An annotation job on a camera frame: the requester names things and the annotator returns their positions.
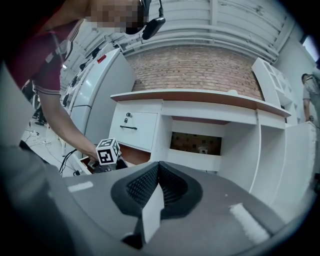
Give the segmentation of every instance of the wooden countertop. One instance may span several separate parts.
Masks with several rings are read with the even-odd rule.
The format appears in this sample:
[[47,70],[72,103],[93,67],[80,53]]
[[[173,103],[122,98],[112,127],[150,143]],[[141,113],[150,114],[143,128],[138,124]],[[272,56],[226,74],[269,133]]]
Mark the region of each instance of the wooden countertop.
[[164,101],[186,101],[186,102],[207,102],[226,104],[236,107],[242,107],[252,110],[263,110],[281,117],[291,116],[290,112],[272,105],[263,100],[233,95],[228,92],[215,90],[195,90],[195,89],[161,89],[161,90],[143,90],[120,93],[110,96],[116,102],[134,101],[134,100],[164,100]]

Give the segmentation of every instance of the window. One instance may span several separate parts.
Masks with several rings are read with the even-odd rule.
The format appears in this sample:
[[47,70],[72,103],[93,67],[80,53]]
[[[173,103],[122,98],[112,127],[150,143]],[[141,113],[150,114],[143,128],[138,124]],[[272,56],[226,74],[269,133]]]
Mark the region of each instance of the window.
[[311,55],[313,60],[316,62],[319,59],[320,55],[313,37],[311,35],[306,35],[301,40],[301,43],[307,50],[307,52]]

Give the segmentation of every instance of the cabinet drawer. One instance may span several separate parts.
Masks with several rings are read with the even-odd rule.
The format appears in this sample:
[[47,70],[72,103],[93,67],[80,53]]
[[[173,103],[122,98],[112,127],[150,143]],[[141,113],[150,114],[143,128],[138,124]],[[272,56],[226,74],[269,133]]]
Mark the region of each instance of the cabinet drawer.
[[127,146],[151,151],[158,114],[130,113],[131,117],[127,117],[127,112],[116,111],[114,113],[109,138],[115,138],[119,143]]

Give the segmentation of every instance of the white wall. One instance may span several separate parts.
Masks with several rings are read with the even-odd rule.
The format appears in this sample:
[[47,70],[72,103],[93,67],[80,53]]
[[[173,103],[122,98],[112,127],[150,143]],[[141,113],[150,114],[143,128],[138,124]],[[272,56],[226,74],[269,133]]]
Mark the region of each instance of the white wall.
[[[302,36],[302,29],[296,25],[288,41],[280,51],[277,62],[273,65],[286,76],[292,86],[292,92],[298,104],[297,117],[301,119],[300,122],[305,121],[301,76],[304,73],[312,74],[313,68],[316,65],[310,54],[300,43]],[[310,109],[310,114],[316,117],[313,106]]]

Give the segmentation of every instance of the person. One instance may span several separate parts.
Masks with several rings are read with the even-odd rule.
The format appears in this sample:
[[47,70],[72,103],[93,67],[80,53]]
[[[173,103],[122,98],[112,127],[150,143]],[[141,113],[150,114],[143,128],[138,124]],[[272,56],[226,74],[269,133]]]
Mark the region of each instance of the person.
[[[305,121],[310,120],[310,102],[314,105],[317,121],[320,123],[320,71],[318,66],[312,74],[304,73],[301,77],[303,83],[303,110]],[[313,169],[315,173],[320,171],[320,127],[316,127],[315,158]],[[319,191],[320,179],[316,184],[316,191]]]
[[303,111],[305,121],[310,120],[310,102],[314,105],[317,120],[320,122],[320,79],[317,72],[304,73],[301,77],[303,83]]
[[96,146],[74,125],[60,103],[60,71],[68,41],[76,37],[83,19],[99,27],[139,32],[147,22],[151,0],[49,0],[35,1],[41,11],[29,13],[21,24],[22,43],[12,40],[4,56],[6,66],[22,89],[34,80],[43,114],[52,130],[65,142],[96,161]]

